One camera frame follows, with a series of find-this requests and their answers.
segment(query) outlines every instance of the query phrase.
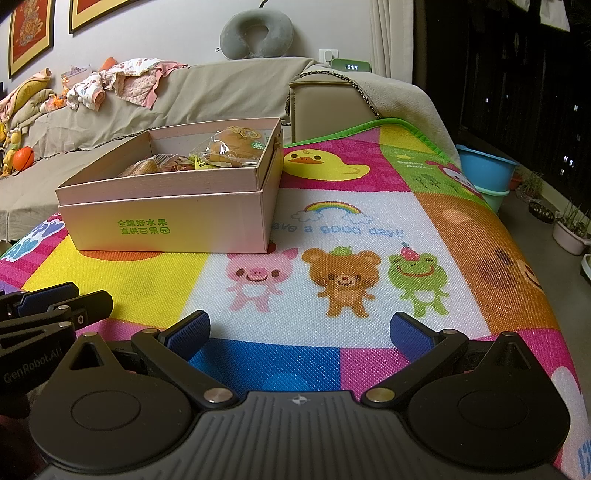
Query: framed picture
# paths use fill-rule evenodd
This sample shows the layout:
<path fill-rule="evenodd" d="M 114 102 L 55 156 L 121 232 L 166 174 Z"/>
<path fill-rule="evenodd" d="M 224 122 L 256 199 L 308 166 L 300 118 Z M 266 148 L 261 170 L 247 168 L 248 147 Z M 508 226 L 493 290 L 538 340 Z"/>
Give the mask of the framed picture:
<path fill-rule="evenodd" d="M 12 12 L 8 39 L 8 76 L 53 46 L 55 0 L 25 0 Z"/>
<path fill-rule="evenodd" d="M 70 0 L 70 33 L 135 0 Z"/>

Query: screw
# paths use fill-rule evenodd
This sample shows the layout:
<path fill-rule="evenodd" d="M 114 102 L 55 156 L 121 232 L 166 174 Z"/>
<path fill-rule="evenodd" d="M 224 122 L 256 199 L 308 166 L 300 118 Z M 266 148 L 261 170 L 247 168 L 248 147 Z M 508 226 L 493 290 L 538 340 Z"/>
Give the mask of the screw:
<path fill-rule="evenodd" d="M 210 388 L 203 394 L 209 403 L 222 403 L 230 400 L 234 394 L 227 388 Z"/>
<path fill-rule="evenodd" d="M 374 403 L 384 403 L 393 400 L 396 394 L 389 388 L 376 387 L 365 392 L 365 397 Z"/>

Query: green clock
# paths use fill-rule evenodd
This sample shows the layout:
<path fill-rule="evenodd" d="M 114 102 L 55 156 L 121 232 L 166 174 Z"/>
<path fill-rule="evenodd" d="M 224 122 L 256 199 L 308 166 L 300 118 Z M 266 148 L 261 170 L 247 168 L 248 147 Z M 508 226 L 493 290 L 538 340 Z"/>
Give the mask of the green clock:
<path fill-rule="evenodd" d="M 341 72 L 371 72 L 371 65 L 367 61 L 332 59 L 330 66 Z"/>

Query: yellow duck illustration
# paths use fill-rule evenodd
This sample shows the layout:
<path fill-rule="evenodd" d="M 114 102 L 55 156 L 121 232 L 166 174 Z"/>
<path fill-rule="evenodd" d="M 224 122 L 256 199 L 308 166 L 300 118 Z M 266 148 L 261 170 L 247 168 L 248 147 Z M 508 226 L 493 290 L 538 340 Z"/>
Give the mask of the yellow duck illustration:
<path fill-rule="evenodd" d="M 367 165 L 347 165 L 324 150 L 295 150 L 283 157 L 283 170 L 294 177 L 310 180 L 343 181 L 369 173 Z"/>

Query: gray travel pillow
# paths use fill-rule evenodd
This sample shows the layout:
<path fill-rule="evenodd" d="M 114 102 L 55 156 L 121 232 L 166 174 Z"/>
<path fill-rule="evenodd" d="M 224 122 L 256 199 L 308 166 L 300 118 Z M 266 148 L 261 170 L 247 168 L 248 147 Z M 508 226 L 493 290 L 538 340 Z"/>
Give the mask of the gray travel pillow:
<path fill-rule="evenodd" d="M 252 52 L 245 40 L 246 32 L 252 27 L 267 27 L 267 36 Z M 294 28 L 290 18 L 277 10 L 257 8 L 234 15 L 224 26 L 220 35 L 222 53 L 231 60 L 258 57 L 281 57 L 291 46 Z"/>

